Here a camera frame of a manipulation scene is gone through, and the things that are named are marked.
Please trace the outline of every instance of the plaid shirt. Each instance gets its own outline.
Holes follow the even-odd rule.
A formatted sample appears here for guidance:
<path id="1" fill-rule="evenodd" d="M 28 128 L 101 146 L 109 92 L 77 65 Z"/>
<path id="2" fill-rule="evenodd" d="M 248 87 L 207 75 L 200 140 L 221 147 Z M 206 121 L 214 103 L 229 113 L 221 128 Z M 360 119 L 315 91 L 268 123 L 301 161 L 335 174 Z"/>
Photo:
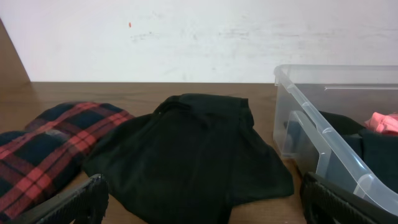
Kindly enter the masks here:
<path id="1" fill-rule="evenodd" d="M 62 190 L 95 143 L 131 118 L 107 103 L 62 103 L 24 131 L 0 134 L 0 223 Z"/>

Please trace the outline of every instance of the clear plastic storage bin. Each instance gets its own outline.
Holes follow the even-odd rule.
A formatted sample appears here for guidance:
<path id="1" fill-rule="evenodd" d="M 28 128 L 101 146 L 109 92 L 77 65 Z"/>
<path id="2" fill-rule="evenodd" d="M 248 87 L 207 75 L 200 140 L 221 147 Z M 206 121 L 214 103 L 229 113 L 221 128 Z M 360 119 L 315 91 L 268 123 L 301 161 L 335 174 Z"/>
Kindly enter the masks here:
<path id="1" fill-rule="evenodd" d="M 341 114 L 363 124 L 374 112 L 398 112 L 398 67 L 281 65 L 274 73 L 274 141 L 282 157 L 294 158 L 301 173 L 316 172 L 398 215 L 398 194 L 319 113 Z"/>

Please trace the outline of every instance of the clothing pile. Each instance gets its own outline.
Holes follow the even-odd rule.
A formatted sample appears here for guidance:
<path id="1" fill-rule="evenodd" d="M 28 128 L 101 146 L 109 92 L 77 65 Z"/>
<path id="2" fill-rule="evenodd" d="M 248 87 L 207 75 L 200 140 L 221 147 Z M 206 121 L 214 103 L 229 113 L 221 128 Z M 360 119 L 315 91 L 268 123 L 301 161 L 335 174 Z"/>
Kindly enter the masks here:
<path id="1" fill-rule="evenodd" d="M 109 104 L 58 105 L 0 135 L 0 223 L 59 192 L 82 164 L 148 223 L 227 223 L 233 206 L 294 192 L 253 125 L 248 100 L 228 96 L 171 96 L 137 118 Z"/>
<path id="2" fill-rule="evenodd" d="M 374 113 L 365 122 L 366 128 L 343 115 L 320 113 L 381 182 L 398 193 L 398 135 L 395 129 L 398 126 L 394 126 L 396 114 L 386 117 Z"/>

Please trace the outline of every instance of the wooden tabletop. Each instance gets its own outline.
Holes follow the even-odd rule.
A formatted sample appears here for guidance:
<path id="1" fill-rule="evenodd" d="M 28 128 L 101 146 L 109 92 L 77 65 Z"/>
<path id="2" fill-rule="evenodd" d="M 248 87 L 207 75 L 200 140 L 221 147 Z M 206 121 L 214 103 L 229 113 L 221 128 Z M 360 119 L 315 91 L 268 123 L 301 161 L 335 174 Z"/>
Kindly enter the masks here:
<path id="1" fill-rule="evenodd" d="M 184 93 L 248 98 L 254 128 L 266 143 L 272 140 L 276 87 L 273 84 L 229 83 L 30 83 L 0 93 L 0 133 L 21 130 L 46 109 L 66 101 L 111 103 L 134 116 L 153 112 L 167 97 Z M 300 177 L 294 161 L 283 159 L 294 178 L 295 193 L 287 198 L 261 200 L 233 208 L 229 223 L 305 223 L 300 204 Z M 67 187 L 87 179 L 82 172 Z M 145 223 L 127 212 L 113 197 L 103 223 Z"/>

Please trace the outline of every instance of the white wall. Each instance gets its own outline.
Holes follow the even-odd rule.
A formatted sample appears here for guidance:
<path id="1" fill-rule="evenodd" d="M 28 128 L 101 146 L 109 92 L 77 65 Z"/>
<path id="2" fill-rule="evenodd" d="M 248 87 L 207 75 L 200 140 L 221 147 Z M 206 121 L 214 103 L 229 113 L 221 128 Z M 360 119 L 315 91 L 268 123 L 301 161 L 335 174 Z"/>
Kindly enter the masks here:
<path id="1" fill-rule="evenodd" d="M 398 65 L 396 0 L 0 0 L 32 81 L 273 82 L 282 63 Z"/>

